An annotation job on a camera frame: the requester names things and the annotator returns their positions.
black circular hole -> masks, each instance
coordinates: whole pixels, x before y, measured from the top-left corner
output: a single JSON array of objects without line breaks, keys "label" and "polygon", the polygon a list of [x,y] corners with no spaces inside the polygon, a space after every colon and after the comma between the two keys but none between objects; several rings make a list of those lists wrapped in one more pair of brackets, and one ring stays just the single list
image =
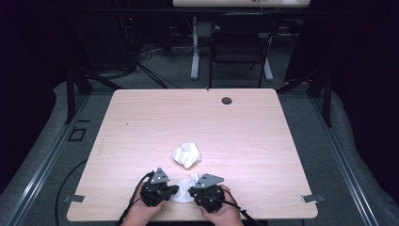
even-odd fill
[{"label": "black circular hole", "polygon": [[222,98],[222,103],[225,105],[229,105],[232,103],[232,99],[230,97],[223,97]]}]

desk leg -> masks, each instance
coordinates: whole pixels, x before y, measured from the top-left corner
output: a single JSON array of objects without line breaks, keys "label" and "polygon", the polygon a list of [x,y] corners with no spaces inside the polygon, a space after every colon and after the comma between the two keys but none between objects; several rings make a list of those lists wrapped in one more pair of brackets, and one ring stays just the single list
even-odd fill
[{"label": "desk leg", "polygon": [[200,50],[197,17],[193,18],[193,63],[191,65],[191,79],[199,78]]},{"label": "desk leg", "polygon": [[266,62],[264,63],[264,76],[266,77],[267,82],[273,81],[272,70],[270,69],[269,60],[266,58]]}]

black cable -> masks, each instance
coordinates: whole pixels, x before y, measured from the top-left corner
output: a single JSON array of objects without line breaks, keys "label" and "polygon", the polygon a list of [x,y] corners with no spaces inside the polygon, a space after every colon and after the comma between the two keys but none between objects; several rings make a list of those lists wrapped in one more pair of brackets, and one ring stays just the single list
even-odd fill
[{"label": "black cable", "polygon": [[122,224],[122,222],[126,218],[127,214],[129,213],[129,210],[132,207],[132,205],[134,205],[137,201],[141,200],[141,198],[140,198],[140,199],[135,201],[135,196],[136,196],[136,193],[137,193],[138,189],[140,188],[141,184],[143,183],[143,181],[147,177],[151,178],[154,174],[155,174],[155,172],[153,172],[153,171],[149,172],[145,176],[143,176],[143,178],[141,178],[141,180],[138,182],[138,184],[136,186],[136,189],[135,189],[135,192],[133,192],[133,195],[132,195],[132,197],[129,200],[129,204],[127,205],[126,209],[123,211],[122,215],[120,216],[120,219],[118,220],[118,222],[116,224],[117,226]]},{"label": "black cable", "polygon": [[246,217],[246,219],[249,220],[249,222],[251,222],[253,225],[264,226],[264,225],[262,225],[261,222],[259,222],[258,220],[252,218],[249,214],[247,214],[247,210],[246,209],[243,209],[241,206],[237,205],[237,201],[234,199],[234,197],[232,196],[232,194],[228,190],[225,190],[225,189],[223,189],[223,190],[226,191],[227,193],[229,193],[229,195],[232,197],[232,199],[233,199],[233,201],[235,203],[228,202],[228,201],[225,201],[225,200],[216,199],[216,198],[213,198],[213,197],[203,196],[203,195],[201,195],[200,197],[205,198],[205,199],[209,199],[209,200],[214,200],[214,201],[217,201],[217,202],[222,202],[222,203],[229,204],[229,205],[237,208],[240,211],[240,213],[244,217]]},{"label": "black cable", "polygon": [[154,82],[156,82],[159,86],[161,86],[164,89],[168,89],[168,86],[162,81],[166,81],[167,83],[169,83],[170,85],[176,87],[176,88],[181,88],[171,82],[169,82],[166,78],[162,77],[161,75],[151,71],[150,69],[148,69],[147,67],[145,67],[144,65],[142,65],[141,63],[137,63],[137,66],[140,68],[141,71],[143,71],[150,79],[152,79]]},{"label": "black cable", "polygon": [[56,215],[56,226],[59,225],[59,219],[58,219],[58,202],[59,202],[59,196],[61,194],[62,188],[64,187],[65,183],[67,182],[68,178],[70,178],[70,176],[76,171],[76,169],[78,169],[80,166],[82,166],[83,164],[85,164],[88,160],[85,159],[83,160],[81,163],[79,163],[76,167],[74,167],[70,173],[68,173],[67,177],[65,177],[64,181],[61,184],[61,187],[58,190],[58,193],[56,195],[56,207],[55,207],[55,215]]}]

metal bracket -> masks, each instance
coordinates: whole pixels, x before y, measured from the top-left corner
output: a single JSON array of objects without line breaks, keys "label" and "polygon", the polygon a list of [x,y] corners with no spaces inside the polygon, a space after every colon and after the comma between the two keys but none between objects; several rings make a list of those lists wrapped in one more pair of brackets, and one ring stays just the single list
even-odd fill
[{"label": "metal bracket", "polygon": [[160,184],[170,181],[170,178],[161,168],[158,168],[151,178],[151,184]]},{"label": "metal bracket", "polygon": [[308,195],[308,196],[302,196],[302,201],[305,203],[313,202],[313,203],[318,203],[324,201],[325,198],[322,195]]},{"label": "metal bracket", "polygon": [[80,195],[71,195],[71,196],[65,195],[65,197],[62,201],[67,202],[67,203],[82,202],[84,198],[85,198],[84,196],[80,196]]},{"label": "metal bracket", "polygon": [[214,176],[208,173],[203,174],[199,180],[194,184],[194,188],[206,188],[209,186],[214,186],[220,182],[223,182],[224,179],[218,176]]}]

wire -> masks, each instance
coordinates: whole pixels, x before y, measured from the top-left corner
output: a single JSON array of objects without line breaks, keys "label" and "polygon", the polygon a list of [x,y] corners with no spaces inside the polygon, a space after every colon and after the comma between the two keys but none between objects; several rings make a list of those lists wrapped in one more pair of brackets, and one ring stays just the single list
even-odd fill
[{"label": "wire", "polygon": [[[189,27],[189,29],[190,29],[190,32],[191,32],[191,34],[194,34],[193,33],[193,29],[191,29],[191,25],[190,25],[190,23],[188,22],[188,20],[187,20],[187,17],[184,17],[184,19],[185,19],[185,22],[187,23],[187,26]],[[183,55],[186,55],[186,54],[188,54],[188,53],[190,53],[191,52],[191,50],[194,48],[194,44],[191,44],[191,46],[189,47],[190,49],[189,50],[187,50],[186,52],[183,52],[183,53],[180,53],[180,52],[178,52],[176,49],[179,49],[179,48],[182,48],[182,46],[180,46],[180,47],[171,47],[171,50],[173,50],[173,52],[175,53],[175,54],[177,54],[177,55],[180,55],[180,56],[183,56]]]},{"label": "wire", "polygon": [[225,200],[216,199],[216,198],[213,198],[213,197],[203,196],[203,195],[200,195],[200,197],[206,198],[206,199],[209,199],[209,200],[214,200],[214,201],[217,201],[217,202],[222,202],[222,203],[229,204],[229,205],[231,205],[231,206],[237,208],[237,209],[240,211],[240,213],[241,213],[244,217],[246,217],[246,219],[249,220],[249,222],[251,222],[253,225],[256,225],[256,226],[264,226],[264,225],[262,225],[261,222],[259,222],[258,220],[252,218],[249,214],[247,214],[247,210],[246,210],[246,209],[243,209],[241,206],[237,205],[237,201],[234,199],[234,197],[232,196],[232,194],[230,193],[230,191],[225,190],[225,189],[223,189],[223,190],[226,191],[227,193],[229,193],[229,195],[232,197],[232,200],[234,201],[234,203],[228,202],[228,201],[225,201]]},{"label": "wire", "polygon": [[170,85],[172,85],[173,87],[176,88],[181,88],[173,83],[171,83],[170,81],[168,81],[166,78],[162,77],[161,75],[151,71],[150,69],[148,69],[147,67],[145,67],[144,65],[142,65],[140,62],[137,62],[137,66],[140,68],[141,71],[143,71],[150,79],[152,79],[154,82],[156,82],[158,85],[160,85],[162,88],[164,89],[168,89],[168,86],[162,81],[164,80],[165,82],[169,83]]},{"label": "wire", "polygon": [[55,207],[55,215],[56,215],[56,226],[59,225],[59,219],[58,219],[58,202],[59,202],[59,196],[61,194],[62,188],[64,187],[65,183],[67,182],[67,180],[70,178],[70,176],[83,164],[85,164],[88,160],[85,159],[83,160],[81,163],[79,163],[76,167],[74,167],[70,173],[68,173],[67,177],[65,177],[64,181],[61,184],[61,187],[58,190],[58,193],[56,194],[56,207]]},{"label": "wire", "polygon": [[127,214],[129,213],[129,210],[130,210],[130,208],[132,207],[132,205],[134,205],[136,202],[138,202],[139,200],[141,200],[141,198],[140,198],[140,199],[137,199],[137,200],[135,201],[135,196],[136,196],[136,193],[137,193],[138,189],[140,188],[141,184],[143,183],[143,181],[144,181],[147,177],[149,177],[149,178],[152,177],[154,174],[155,174],[155,172],[153,172],[153,171],[152,171],[152,172],[149,172],[149,173],[147,173],[145,176],[143,176],[143,178],[141,178],[141,180],[138,182],[138,184],[137,184],[137,186],[136,186],[136,189],[135,189],[135,192],[133,192],[133,195],[132,195],[132,197],[131,197],[130,200],[129,200],[129,204],[127,205],[126,209],[123,211],[122,215],[120,216],[120,219],[118,220],[117,225],[121,225],[121,224],[122,224],[122,222],[123,222],[124,219],[126,218]]}]

